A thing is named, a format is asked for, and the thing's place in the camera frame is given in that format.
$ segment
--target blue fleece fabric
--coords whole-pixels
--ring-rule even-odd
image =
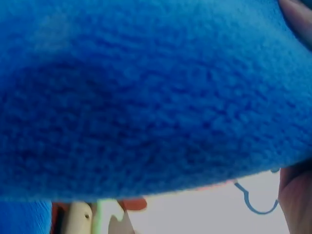
[[[1,0],[0,30],[2,199],[159,193],[310,156],[312,55],[277,0]],[[46,227],[40,205],[26,216]]]

